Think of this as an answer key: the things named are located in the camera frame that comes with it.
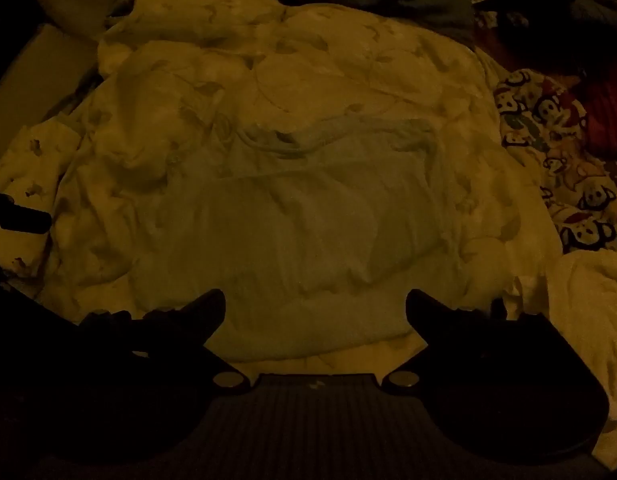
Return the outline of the cream printed duvet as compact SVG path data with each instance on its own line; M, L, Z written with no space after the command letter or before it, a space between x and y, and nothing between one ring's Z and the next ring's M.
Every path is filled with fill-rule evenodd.
M71 114L23 128L0 160L0 191L54 219L43 235L0 229L0 265L39 280L38 300L72 322L141 318L130 272L142 219L207 152L220 167L243 130L304 146L340 117L428 124L452 179L467 276L452 308L547 308L561 255L540 189L499 140L487 54L359 10L277 0L136 0L101 38L102 81Z

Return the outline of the white towel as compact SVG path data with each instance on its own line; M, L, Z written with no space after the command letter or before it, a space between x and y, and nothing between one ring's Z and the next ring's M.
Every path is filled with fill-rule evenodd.
M593 456L617 469L617 252L579 250L547 274L549 318L603 386L606 426Z

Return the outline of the monkey print cloth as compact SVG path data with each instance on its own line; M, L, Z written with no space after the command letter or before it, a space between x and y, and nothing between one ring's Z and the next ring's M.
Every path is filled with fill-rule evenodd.
M617 250L617 162L585 147L589 116L555 79L516 70L493 92L502 147L529 171L567 254Z

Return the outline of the pale blue small garment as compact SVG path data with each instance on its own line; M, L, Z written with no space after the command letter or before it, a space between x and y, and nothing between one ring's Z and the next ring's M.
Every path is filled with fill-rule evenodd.
M305 136L289 146L243 130L222 166L196 155L142 219L140 313L220 289L227 316L210 347L249 362L402 336L414 288L456 304L467 276L432 128L350 116Z

